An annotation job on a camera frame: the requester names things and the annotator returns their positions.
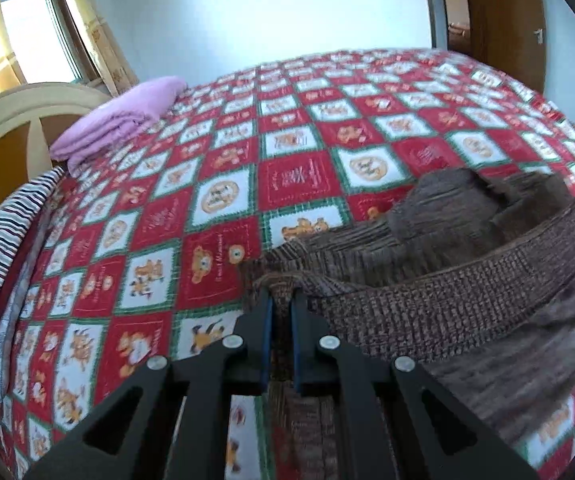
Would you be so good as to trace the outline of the brown knitted sweater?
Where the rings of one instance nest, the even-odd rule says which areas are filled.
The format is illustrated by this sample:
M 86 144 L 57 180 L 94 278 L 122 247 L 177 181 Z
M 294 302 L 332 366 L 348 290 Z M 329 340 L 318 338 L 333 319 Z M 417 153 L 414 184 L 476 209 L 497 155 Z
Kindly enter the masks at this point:
M 426 174 L 385 214 L 299 234 L 240 267 L 276 304 L 275 401 L 309 478 L 330 478 L 331 408 L 289 378 L 289 299 L 340 340 L 409 356 L 541 478 L 575 476 L 575 194 L 558 174 Z

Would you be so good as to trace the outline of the red patchwork bed sheet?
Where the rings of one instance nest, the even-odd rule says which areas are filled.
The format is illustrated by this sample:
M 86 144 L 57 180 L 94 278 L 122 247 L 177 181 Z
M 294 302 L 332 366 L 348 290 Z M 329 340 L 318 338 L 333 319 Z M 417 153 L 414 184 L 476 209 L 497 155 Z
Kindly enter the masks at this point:
M 65 178 L 0 292 L 0 460 L 14 478 L 147 358 L 197 356 L 242 312 L 242 261 L 373 219 L 424 174 L 554 172 L 575 125 L 499 70 L 432 49 L 338 51 L 186 90 Z

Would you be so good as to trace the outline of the purple folded blanket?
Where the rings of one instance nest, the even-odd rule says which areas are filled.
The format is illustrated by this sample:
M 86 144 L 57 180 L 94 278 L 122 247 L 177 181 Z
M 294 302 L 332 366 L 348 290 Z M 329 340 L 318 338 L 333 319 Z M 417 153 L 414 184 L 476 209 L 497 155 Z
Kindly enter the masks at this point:
M 150 129 L 188 89 L 177 76 L 137 84 L 78 119 L 50 146 L 50 157 L 75 174 L 88 159 Z

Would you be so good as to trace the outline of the cream wooden headboard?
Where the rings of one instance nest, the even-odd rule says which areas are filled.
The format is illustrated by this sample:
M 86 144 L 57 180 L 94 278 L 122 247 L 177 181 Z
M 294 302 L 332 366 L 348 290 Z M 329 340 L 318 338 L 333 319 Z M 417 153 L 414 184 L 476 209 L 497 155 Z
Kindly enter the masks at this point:
M 48 150 L 78 118 L 109 100 L 81 84 L 41 82 L 0 93 L 0 205 L 52 168 Z

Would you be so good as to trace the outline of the yellow curtain right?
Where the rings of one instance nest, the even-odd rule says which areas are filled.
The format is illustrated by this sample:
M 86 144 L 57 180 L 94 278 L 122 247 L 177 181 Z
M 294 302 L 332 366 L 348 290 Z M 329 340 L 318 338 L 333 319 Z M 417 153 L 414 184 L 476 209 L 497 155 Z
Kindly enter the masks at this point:
M 93 0 L 72 0 L 80 16 L 86 46 L 105 86 L 112 96 L 120 96 L 138 84 L 138 77 Z

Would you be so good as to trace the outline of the window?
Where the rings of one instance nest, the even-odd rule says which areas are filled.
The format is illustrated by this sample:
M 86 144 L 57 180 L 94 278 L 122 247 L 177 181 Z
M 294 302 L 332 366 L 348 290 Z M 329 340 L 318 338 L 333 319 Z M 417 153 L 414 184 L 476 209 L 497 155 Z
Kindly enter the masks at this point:
M 65 0 L 0 0 L 0 93 L 100 80 Z

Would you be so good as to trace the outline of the brown wooden door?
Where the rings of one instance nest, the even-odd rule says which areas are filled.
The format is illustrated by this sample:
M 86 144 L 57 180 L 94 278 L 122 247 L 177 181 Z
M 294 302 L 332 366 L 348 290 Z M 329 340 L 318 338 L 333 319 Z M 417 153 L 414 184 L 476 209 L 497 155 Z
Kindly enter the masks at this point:
M 545 11 L 542 0 L 467 0 L 472 56 L 542 92 L 545 86 Z M 543 44 L 534 31 L 543 29 Z

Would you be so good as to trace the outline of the dark door frame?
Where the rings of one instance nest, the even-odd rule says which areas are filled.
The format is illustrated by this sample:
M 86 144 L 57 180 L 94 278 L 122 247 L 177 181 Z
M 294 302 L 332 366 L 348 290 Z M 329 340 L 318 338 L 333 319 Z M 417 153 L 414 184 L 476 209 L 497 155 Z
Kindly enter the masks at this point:
M 467 0 L 427 0 L 432 45 L 471 54 L 471 16 Z

